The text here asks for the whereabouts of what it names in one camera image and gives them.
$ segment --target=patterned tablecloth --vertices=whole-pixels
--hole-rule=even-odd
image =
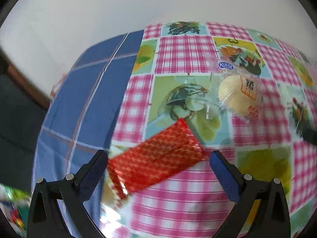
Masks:
[[[210,78],[207,54],[261,78],[264,113],[256,124],[229,112],[206,120],[203,109],[186,100],[166,105],[189,90],[209,92],[210,83],[218,92],[220,75]],[[206,150],[219,149],[256,179],[282,181],[296,236],[317,206],[316,147],[296,133],[299,108],[317,125],[316,81],[304,53],[252,29],[176,22],[115,37],[83,53],[59,90],[39,136],[33,187],[38,176],[62,179],[96,149],[113,157],[183,117]],[[212,237],[233,207],[205,161],[135,193],[116,211],[106,206],[105,180],[101,217],[102,182],[85,207],[106,237]]]

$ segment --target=blue plaid fabric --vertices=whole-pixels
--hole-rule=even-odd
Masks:
[[[98,149],[107,150],[143,30],[117,36],[87,49],[74,64],[47,112],[35,151],[36,179],[63,179],[76,173]],[[103,178],[84,203],[97,226]],[[61,211],[73,236],[79,237],[65,205]]]

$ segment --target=round bread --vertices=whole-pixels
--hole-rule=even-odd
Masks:
[[[253,91],[249,93],[245,86],[245,78],[240,75],[231,75],[225,78],[219,85],[218,97],[231,110],[243,117],[257,116],[258,105],[261,100],[256,83]]]

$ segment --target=orange printed label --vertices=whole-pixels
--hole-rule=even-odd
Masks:
[[[241,79],[241,92],[246,94],[249,98],[252,100],[256,100],[256,91],[257,86],[256,83],[253,80],[244,78],[240,76]]]
[[[248,111],[249,111],[249,115],[254,117],[254,118],[256,118],[258,113],[259,113],[259,110],[256,109],[254,106],[249,106]]]

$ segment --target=red package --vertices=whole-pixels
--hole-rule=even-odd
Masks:
[[[208,159],[184,119],[135,148],[109,159],[107,170],[120,199]]]

